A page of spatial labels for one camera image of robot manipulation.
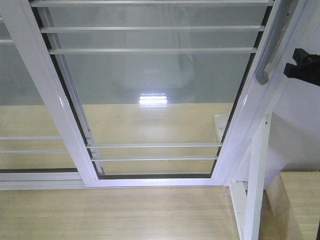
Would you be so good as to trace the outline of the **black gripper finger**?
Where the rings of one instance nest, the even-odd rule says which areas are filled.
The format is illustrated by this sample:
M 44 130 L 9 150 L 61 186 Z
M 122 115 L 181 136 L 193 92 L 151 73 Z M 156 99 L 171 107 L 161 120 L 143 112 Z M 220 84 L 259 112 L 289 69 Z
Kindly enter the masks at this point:
M 287 63 L 284 74 L 288 78 L 295 78 L 304 82 L 319 86 L 320 85 L 320 63 L 310 62 L 299 65 Z
M 294 59 L 297 65 L 302 65 L 318 61 L 320 59 L 320 56 L 316 54 L 309 54 L 303 48 L 296 48 L 294 50 L 292 58 Z

